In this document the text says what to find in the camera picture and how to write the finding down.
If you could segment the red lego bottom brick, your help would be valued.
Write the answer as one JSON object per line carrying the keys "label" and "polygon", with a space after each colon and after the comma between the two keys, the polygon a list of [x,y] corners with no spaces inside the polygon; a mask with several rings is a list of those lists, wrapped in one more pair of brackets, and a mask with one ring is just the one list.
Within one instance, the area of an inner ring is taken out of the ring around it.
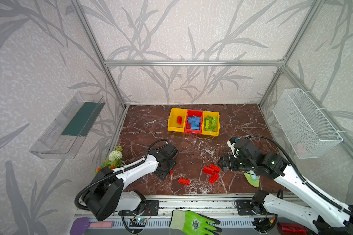
{"label": "red lego bottom brick", "polygon": [[185,178],[182,178],[182,177],[179,177],[178,183],[179,183],[179,184],[182,184],[182,185],[189,186],[189,185],[190,185],[190,180],[185,179]]}

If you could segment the red lego cluster top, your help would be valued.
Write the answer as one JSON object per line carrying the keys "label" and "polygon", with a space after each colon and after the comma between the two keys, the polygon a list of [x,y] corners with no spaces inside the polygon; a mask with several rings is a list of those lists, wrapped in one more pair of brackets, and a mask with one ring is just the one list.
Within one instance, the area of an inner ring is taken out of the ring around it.
{"label": "red lego cluster top", "polygon": [[217,174],[219,174],[220,171],[221,171],[221,168],[216,166],[216,165],[214,165],[214,164],[211,164],[210,168],[212,168],[215,171],[215,173],[217,173]]}

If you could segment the blue lego brick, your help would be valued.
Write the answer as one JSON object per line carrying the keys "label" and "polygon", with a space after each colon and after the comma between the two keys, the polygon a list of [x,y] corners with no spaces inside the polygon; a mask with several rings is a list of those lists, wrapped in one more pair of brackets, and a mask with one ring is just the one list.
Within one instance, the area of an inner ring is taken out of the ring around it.
{"label": "blue lego brick", "polygon": [[188,117],[187,121],[188,121],[188,123],[195,123],[196,118],[197,118],[196,116],[190,116],[190,117]]}
{"label": "blue lego brick", "polygon": [[199,124],[201,122],[201,117],[194,116],[195,118],[195,123]]}
{"label": "blue lego brick", "polygon": [[196,123],[191,123],[190,124],[190,129],[192,130],[200,130],[200,125]]}

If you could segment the blue lego top brick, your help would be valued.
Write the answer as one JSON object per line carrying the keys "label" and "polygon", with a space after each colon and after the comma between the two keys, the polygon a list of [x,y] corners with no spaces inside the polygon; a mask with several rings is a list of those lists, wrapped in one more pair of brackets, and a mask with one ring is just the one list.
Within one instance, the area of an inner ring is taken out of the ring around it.
{"label": "blue lego top brick", "polygon": [[195,123],[199,124],[201,122],[201,117],[194,116],[195,118]]}

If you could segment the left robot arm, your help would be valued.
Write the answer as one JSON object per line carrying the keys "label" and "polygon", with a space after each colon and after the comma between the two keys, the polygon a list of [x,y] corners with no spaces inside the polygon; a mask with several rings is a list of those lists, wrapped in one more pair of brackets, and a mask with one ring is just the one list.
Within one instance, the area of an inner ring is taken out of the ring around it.
{"label": "left robot arm", "polygon": [[114,212],[133,211],[140,214],[145,210],[146,198],[138,191],[125,192],[133,182],[154,173],[165,180],[176,165],[178,149],[169,140],[161,147],[148,148],[145,156],[124,167],[103,167],[92,182],[75,197],[74,204],[80,210],[90,211],[98,221],[103,221]]}

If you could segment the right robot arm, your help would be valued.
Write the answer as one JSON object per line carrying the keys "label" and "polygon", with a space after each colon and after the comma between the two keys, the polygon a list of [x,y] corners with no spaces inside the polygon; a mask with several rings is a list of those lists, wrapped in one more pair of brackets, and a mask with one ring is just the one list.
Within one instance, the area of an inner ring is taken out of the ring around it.
{"label": "right robot arm", "polygon": [[227,141],[231,154],[221,157],[222,171],[252,171],[285,187],[304,201],[303,207],[259,190],[251,200],[251,209],[257,215],[277,214],[303,225],[317,235],[353,235],[353,205],[347,205],[314,185],[298,170],[285,150],[283,153],[262,153],[248,136]]}

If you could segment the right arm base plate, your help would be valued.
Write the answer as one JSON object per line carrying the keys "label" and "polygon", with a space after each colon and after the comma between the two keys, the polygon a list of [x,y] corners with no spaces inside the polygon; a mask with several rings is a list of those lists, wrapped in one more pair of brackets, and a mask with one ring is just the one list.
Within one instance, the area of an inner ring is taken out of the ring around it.
{"label": "right arm base plate", "polygon": [[238,199],[234,201],[234,206],[237,209],[238,215],[247,216],[272,216],[273,214],[266,211],[257,211],[252,208],[250,199]]}

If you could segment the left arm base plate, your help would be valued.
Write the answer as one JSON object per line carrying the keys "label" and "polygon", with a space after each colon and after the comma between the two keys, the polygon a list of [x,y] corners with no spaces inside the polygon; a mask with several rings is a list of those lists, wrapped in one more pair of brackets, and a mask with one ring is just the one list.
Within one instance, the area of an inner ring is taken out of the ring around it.
{"label": "left arm base plate", "polygon": [[157,216],[159,210],[159,200],[147,200],[146,202],[141,202],[140,205],[134,210],[124,210],[119,211],[118,214],[121,216]]}

